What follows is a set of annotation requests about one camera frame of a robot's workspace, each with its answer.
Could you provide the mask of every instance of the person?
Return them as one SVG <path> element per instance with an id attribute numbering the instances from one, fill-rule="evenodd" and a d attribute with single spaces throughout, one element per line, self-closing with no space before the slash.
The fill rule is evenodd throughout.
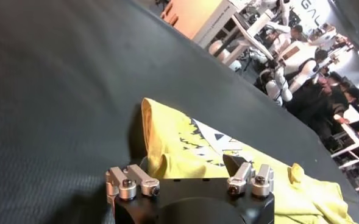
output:
<path id="1" fill-rule="evenodd" d="M 289 90 L 296 92 L 311 76 L 316 74 L 319 63 L 323 62 L 328 57 L 328 53 L 325 50 L 317 50 L 315 52 L 315 58 L 309 58 L 304 61 L 296 72 L 286 75 L 286 80 L 290 83 Z"/>
<path id="2" fill-rule="evenodd" d="M 322 67 L 319 70 L 319 73 L 323 76 L 323 77 L 329 77 L 330 76 L 330 69 L 328 67 Z"/>
<path id="3" fill-rule="evenodd" d="M 275 40 L 272 42 L 269 51 L 272 54 L 280 54 L 283 52 L 288 46 L 297 40 L 302 39 L 302 26 L 295 25 L 291 30 L 290 33 L 281 33 L 279 34 Z"/>
<path id="4" fill-rule="evenodd" d="M 349 103 L 359 99 L 359 89 L 352 87 L 343 92 L 340 86 L 332 86 L 327 78 L 321 77 L 318 83 L 306 86 L 294 94 L 286 109 L 305 125 L 314 130 L 326 148 L 335 148 L 332 134 L 338 132 L 340 125 L 348 124 L 344 112 Z"/>

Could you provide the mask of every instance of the black table surface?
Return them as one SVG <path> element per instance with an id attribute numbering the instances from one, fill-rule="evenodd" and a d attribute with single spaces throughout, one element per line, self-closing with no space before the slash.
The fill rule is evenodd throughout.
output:
<path id="1" fill-rule="evenodd" d="M 306 174 L 353 187 L 317 136 L 127 0 L 0 0 L 0 224 L 112 222 L 104 172 L 145 155 L 150 97 Z"/>

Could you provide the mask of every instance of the white robot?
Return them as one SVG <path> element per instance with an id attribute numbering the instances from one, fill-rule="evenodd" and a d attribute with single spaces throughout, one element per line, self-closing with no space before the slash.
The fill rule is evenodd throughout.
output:
<path id="1" fill-rule="evenodd" d="M 282 24 L 284 26 L 289 25 L 289 15 L 290 15 L 290 6 L 294 0 L 261 0 L 260 7 L 258 9 L 259 13 L 263 13 L 267 9 L 274 9 L 277 6 L 278 13 L 281 13 Z"/>

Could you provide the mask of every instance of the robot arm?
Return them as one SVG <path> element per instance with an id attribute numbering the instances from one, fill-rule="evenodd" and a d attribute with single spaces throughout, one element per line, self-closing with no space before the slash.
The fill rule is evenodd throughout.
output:
<path id="1" fill-rule="evenodd" d="M 282 24 L 288 26 L 289 16 L 290 16 L 290 2 L 292 0 L 279 0 L 279 1 L 280 1 L 280 10 L 282 13 Z"/>
<path id="2" fill-rule="evenodd" d="M 280 31 L 280 32 L 283 32 L 283 33 L 290 33 L 290 30 L 291 30 L 291 28 L 289 26 L 280 25 L 278 23 L 271 22 L 271 21 L 267 23 L 267 26 L 270 26 L 274 30 L 277 30 L 277 31 Z"/>
<path id="3" fill-rule="evenodd" d="M 290 84 L 289 90 L 294 93 L 296 92 L 311 76 L 311 72 L 313 71 L 313 68 L 316 66 L 315 61 L 309 61 L 300 74 L 296 75 L 295 78 L 293 78 L 293 83 Z"/>

